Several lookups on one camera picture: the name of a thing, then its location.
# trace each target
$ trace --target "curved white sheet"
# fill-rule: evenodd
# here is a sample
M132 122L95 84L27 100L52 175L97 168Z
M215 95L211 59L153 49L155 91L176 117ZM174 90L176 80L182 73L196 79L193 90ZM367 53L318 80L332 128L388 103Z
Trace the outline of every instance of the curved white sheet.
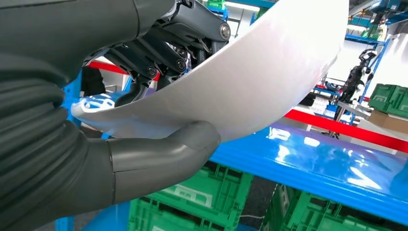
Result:
M215 125L223 141L249 135L285 115L327 72L347 18L348 0L280 0L172 85L104 111L80 102L72 113L117 138L163 138L194 120Z

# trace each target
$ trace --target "bolt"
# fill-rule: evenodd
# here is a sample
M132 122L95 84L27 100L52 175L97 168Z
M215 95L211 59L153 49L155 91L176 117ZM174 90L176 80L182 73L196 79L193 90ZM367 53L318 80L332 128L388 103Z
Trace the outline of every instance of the bolt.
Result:
M183 70L184 68L186 68L186 63L183 60L177 60L177 67L180 70Z
M152 67L152 66L149 66L149 67L147 68L147 73L148 73L150 76L156 76L156 69L155 69L154 67Z
M225 24L223 24L221 26L221 36L222 36L223 39L229 39L230 38L231 30L230 30L229 26L227 26Z

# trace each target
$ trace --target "green storage bin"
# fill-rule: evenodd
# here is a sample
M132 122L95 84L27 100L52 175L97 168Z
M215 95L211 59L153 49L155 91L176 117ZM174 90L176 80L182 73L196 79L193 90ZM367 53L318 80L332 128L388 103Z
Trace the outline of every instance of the green storage bin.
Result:
M263 16L269 9L268 8L260 8L258 11L258 14L256 15L256 18L260 18L261 16Z
M238 226L253 175L207 162L192 178L149 198L225 226Z
M278 185L261 231L406 231L407 227Z
M146 197L130 202L127 231L232 231Z
M206 3L207 7L214 7L220 10L224 10L225 9L225 1L208 1Z
M408 88L377 84L369 106L387 114L408 118Z

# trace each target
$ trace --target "ceiling light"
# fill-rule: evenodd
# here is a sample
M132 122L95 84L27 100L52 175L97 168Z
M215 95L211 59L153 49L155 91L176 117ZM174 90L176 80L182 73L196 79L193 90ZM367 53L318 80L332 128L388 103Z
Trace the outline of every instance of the ceiling light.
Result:
M248 6L248 5L234 3L234 2L230 2L230 1L225 2L225 5L226 6L231 6L231 7L237 7L237 8L241 8L241 9L245 9L245 10L255 11L255 12L258 12L260 10L259 7Z

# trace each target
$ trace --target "humanoid robot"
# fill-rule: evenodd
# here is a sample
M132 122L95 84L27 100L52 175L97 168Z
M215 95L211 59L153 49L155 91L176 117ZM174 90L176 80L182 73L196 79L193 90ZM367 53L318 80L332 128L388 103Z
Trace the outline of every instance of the humanoid robot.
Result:
M188 179L220 135L205 121L161 140L87 139L60 107L64 86L104 55L144 96L225 46L228 24L191 0L0 1L0 230L27 231Z
M355 66L344 86L342 87L343 93L340 95L338 101L350 104L357 104L362 96L362 93L374 74L369 67L369 64L373 58L377 56L377 51L374 49L367 49L361 53L358 57L360 64ZM334 118L340 115L341 108L338 107Z

